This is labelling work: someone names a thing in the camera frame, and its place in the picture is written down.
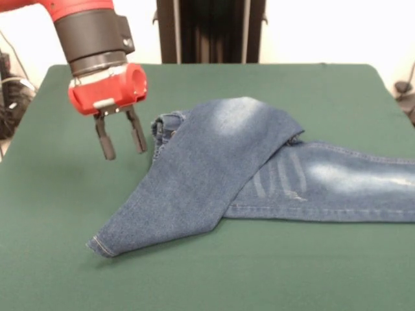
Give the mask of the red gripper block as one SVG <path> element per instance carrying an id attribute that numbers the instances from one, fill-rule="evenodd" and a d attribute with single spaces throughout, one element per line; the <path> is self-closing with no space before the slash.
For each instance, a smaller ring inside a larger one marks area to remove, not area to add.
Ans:
<path id="1" fill-rule="evenodd" d="M 110 137 L 106 133 L 104 115 L 97 114 L 108 106 L 122 108 L 144 100 L 147 96 L 147 76 L 140 65 L 128 63 L 104 71 L 72 79 L 69 100 L 83 115 L 94 115 L 95 130 L 106 160 L 116 158 Z M 125 111 L 132 125 L 132 138 L 139 154 L 147 151 L 147 142 L 134 108 Z"/>

